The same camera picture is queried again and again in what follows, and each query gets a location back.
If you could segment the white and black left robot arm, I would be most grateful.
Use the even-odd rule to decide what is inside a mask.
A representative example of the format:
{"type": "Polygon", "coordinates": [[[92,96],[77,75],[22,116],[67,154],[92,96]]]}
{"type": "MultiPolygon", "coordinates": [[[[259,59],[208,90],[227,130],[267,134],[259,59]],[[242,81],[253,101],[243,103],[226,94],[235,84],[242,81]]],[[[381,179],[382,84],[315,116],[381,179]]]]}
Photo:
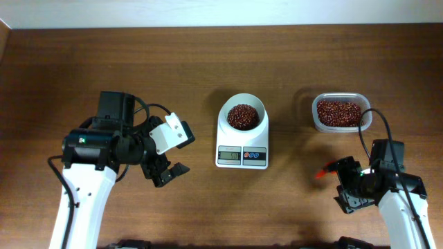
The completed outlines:
{"type": "Polygon", "coordinates": [[[48,165],[62,184],[60,206],[51,237],[51,248],[95,248],[110,192],[123,179],[120,166],[140,166],[144,177],[163,187],[189,172],[165,155],[195,141],[187,122],[168,111],[164,118],[149,114],[143,100],[123,92],[103,91],[98,111],[72,130],[62,142],[62,154],[48,158],[48,165]],[[136,104],[147,113],[134,124],[136,104]],[[61,160],[62,170],[53,161],[61,160]]]}

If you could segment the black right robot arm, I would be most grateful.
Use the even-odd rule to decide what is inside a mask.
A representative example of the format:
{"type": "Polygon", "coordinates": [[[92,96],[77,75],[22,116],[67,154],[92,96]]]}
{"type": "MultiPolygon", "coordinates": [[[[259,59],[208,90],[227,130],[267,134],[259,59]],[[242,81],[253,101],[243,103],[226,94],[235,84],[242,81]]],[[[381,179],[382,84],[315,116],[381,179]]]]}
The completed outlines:
{"type": "Polygon", "coordinates": [[[435,248],[424,182],[405,172],[403,158],[403,142],[390,145],[387,139],[379,139],[372,143],[368,170],[348,156],[327,164],[323,171],[337,174],[335,201],[344,213],[378,207],[391,248],[435,248]]]}

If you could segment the orange plastic measuring scoop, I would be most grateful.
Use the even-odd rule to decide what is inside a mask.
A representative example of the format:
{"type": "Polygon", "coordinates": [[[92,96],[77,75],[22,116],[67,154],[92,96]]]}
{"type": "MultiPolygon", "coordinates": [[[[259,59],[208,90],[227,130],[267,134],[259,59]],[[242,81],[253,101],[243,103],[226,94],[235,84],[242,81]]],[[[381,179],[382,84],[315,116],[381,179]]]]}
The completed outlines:
{"type": "Polygon", "coordinates": [[[326,174],[336,173],[336,161],[327,163],[316,175],[315,178],[322,178],[326,174]]]}

